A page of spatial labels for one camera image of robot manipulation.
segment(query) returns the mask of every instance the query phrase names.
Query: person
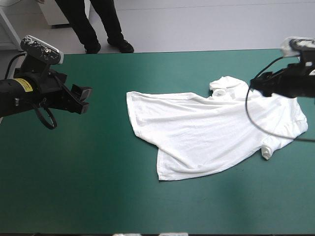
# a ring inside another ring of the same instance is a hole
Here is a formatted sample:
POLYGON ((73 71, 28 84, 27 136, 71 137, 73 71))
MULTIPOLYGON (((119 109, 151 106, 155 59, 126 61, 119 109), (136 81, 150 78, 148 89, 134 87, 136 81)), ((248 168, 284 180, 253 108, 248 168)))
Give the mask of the person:
MULTIPOLYGON (((114 0, 90 0, 96 13, 100 16, 107 33, 107 42, 118 48, 121 53, 133 53, 134 49, 122 34, 117 17, 114 0)), ((84 0, 55 0, 71 27, 84 45, 87 54, 96 54, 101 45, 95 30, 85 14, 84 0)))

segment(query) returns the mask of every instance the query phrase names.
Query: gray floor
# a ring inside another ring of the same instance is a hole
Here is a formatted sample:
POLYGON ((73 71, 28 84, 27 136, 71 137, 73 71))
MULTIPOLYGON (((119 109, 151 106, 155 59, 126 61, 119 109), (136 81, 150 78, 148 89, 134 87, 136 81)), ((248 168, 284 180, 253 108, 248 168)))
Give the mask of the gray floor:
MULTIPOLYGON (((315 0, 116 0, 125 38, 136 52, 279 48, 288 36, 315 36, 315 0)), ((52 29, 34 0, 4 11, 20 37, 31 34, 66 54, 84 53, 71 28, 52 29)), ((90 22, 108 46, 98 15, 90 22)))

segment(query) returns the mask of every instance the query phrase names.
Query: black shoe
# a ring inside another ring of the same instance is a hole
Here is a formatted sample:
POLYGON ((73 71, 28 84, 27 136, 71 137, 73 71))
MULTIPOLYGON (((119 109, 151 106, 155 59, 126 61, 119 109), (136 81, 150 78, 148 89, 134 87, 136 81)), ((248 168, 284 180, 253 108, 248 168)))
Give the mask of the black shoe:
POLYGON ((95 48, 89 48, 85 50, 86 54, 97 54, 100 51, 100 44, 98 43, 95 48))
POLYGON ((116 47, 119 49, 121 53, 133 53, 134 49, 130 43, 128 43, 126 40, 119 41, 119 42, 111 42, 109 39, 107 40, 109 45, 112 45, 113 47, 116 47))

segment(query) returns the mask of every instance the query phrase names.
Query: silver metal part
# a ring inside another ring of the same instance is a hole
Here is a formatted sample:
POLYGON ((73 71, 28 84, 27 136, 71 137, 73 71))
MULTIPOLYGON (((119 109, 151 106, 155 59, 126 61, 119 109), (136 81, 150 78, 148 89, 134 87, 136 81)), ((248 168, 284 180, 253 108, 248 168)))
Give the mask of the silver metal part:
POLYGON ((33 37, 33 36, 31 36, 31 35, 25 36, 24 39, 27 40, 29 44, 32 44, 33 42, 36 41, 37 43, 40 43, 41 45, 47 47, 48 49, 45 49, 45 53, 50 53, 51 50, 56 51, 57 53, 60 54, 60 61, 58 62, 58 64, 62 64, 62 63, 63 63, 63 56, 64 56, 64 55, 63 55, 63 52, 60 51, 59 49, 57 49, 57 48, 51 46, 50 44, 48 44, 48 43, 46 43, 46 42, 44 42, 44 41, 42 41, 42 40, 40 40, 40 39, 38 39, 38 38, 33 37))

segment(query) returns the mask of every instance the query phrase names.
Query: yellow label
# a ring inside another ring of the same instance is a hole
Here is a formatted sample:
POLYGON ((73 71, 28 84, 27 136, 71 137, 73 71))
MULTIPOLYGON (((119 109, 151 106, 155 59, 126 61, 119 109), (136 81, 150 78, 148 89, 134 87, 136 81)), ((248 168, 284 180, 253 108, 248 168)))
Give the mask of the yellow label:
POLYGON ((24 79, 14 79, 15 81, 17 81, 20 85, 22 85, 23 89, 25 92, 32 92, 33 88, 31 87, 31 85, 29 84, 29 82, 27 82, 24 79))

